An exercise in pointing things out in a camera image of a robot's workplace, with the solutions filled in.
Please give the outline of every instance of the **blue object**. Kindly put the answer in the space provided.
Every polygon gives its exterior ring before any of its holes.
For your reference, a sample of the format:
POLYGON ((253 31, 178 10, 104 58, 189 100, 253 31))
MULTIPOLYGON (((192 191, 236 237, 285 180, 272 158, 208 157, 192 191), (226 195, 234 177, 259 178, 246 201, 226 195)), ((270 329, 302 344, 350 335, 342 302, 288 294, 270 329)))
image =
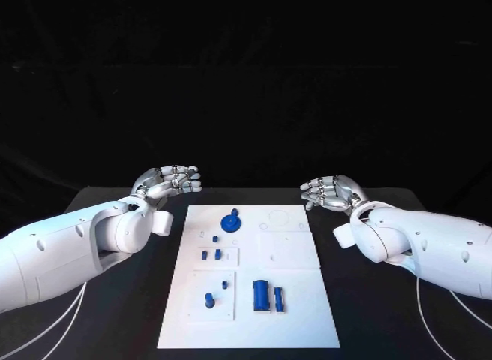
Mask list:
POLYGON ((214 294, 211 292, 205 294, 205 306, 208 307, 208 309, 215 306, 214 294))
POLYGON ((231 215, 224 217, 221 225, 227 233, 234 233, 243 226, 243 220, 238 217, 238 210, 236 208, 233 209, 231 215))
POLYGON ((256 280, 253 282, 254 290, 254 310, 270 311, 270 282, 256 280))
POLYGON ((276 297, 276 311, 279 313, 283 312, 283 295, 282 295, 282 287, 275 287, 275 297, 276 297))

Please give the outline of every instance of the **white foam board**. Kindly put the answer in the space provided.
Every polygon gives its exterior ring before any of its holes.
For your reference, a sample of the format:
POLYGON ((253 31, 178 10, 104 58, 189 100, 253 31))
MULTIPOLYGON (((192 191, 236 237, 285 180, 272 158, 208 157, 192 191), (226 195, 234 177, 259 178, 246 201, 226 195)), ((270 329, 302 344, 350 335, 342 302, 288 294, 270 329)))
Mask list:
POLYGON ((250 347, 339 347, 305 207, 191 206, 158 348, 250 347), (228 233, 221 219, 234 208, 243 227, 228 233), (270 311, 253 309, 254 280, 270 282, 270 311), (283 288, 283 313, 275 287, 283 288))

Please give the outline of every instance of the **black table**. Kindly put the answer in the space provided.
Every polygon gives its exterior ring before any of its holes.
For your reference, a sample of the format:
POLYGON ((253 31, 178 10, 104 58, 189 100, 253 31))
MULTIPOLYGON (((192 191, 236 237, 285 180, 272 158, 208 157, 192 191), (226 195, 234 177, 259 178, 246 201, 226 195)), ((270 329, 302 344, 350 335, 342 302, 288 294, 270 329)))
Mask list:
MULTIPOLYGON (((84 189, 68 212, 126 197, 127 188, 84 189)), ((368 189, 373 200, 423 209, 413 192, 368 189)), ((171 236, 153 235, 146 249, 88 282, 80 316, 51 359, 439 359, 417 310, 417 280, 403 268, 373 263, 357 247, 342 249, 332 233, 348 222, 322 208, 309 213, 342 349, 158 349, 179 243, 189 205, 303 205, 298 189, 205 189, 172 198, 171 236)), ((78 290, 0 315, 0 355, 31 340, 67 310, 78 290)), ((422 282, 426 319, 458 360, 492 359, 492 331, 471 317, 451 293, 422 282)), ((492 323, 492 301, 462 296, 492 323)), ((41 359, 70 317, 12 359, 41 359)))

